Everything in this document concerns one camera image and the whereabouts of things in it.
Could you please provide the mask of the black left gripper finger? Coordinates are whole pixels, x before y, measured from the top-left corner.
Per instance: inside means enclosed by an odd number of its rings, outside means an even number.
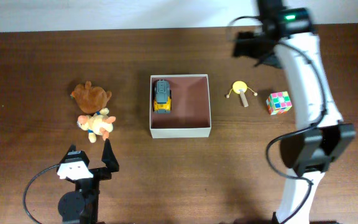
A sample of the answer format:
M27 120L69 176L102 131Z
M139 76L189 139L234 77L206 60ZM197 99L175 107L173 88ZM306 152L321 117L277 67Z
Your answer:
M77 151L76 146L74 144L72 144L69 147L66 154L64 155L64 157L62 158L62 160L60 161L60 163L64 164L64 163L78 162L78 161L82 161L86 165L88 165L90 163L90 160L89 160L88 156L86 155L85 151Z
M109 139L104 142L104 149L101 161L105 163L107 169L110 172L119 172L119 163L112 151L111 143Z

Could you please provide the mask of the yellow plush duck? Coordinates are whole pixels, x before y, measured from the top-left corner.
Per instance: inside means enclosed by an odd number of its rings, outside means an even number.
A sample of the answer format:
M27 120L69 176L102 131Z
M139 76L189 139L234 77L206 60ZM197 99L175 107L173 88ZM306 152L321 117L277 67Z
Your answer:
M90 143L95 143L97 136L101 136L105 141L113 131L113 123L116 121L115 116L109 116L109 109L103 108L95 112L94 115L81 115L77 119L77 125L83 131L88 133Z

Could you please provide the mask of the yellow wooden rattle drum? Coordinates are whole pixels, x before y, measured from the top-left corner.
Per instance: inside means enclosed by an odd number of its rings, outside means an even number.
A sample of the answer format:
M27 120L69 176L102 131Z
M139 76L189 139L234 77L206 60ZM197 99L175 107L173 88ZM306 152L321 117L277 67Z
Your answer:
M225 95L226 98L229 98L231 93L234 92L235 94L239 95L242 101L242 105L243 107L248 107L248 101L247 98L245 96L245 92L249 90L253 93L254 96L258 96L258 93L254 90L252 90L250 87L248 87L248 85L243 82L243 81L235 81L232 84L232 88L229 90L228 94Z

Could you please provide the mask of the brown plush toy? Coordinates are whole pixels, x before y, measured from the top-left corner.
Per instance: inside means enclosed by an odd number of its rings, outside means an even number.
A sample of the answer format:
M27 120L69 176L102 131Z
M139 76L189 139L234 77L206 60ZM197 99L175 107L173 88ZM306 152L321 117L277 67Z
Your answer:
M86 81L78 84L70 96L76 101L82 112L92 114L106 107L112 93L100 86L93 86L90 81Z

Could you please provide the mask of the colourful puzzle cube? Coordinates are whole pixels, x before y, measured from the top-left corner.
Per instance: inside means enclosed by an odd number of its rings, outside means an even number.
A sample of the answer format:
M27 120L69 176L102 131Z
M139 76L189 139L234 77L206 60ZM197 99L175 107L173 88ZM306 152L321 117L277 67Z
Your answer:
M287 91L269 94L266 104L270 115L284 114L292 108L291 99Z

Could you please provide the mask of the grey yellow toy car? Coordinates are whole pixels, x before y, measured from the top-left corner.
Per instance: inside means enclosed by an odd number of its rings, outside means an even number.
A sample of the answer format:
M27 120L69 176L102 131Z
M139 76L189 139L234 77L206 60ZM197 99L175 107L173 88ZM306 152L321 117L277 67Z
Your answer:
M166 80L158 80L154 86L154 112L169 114L172 108L172 92Z

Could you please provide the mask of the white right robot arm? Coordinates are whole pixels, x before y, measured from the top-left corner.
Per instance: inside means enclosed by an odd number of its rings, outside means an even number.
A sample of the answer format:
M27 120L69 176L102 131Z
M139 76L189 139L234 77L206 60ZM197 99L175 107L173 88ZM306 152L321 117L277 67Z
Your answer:
M272 223L309 223L318 184L356 136L353 124L343 122L329 89L320 54L319 36L304 7L290 9L282 0L257 1L261 28L232 38L234 57L250 57L259 64L284 70L295 109L296 131L271 140L278 142L286 172L267 159L285 178L282 201Z

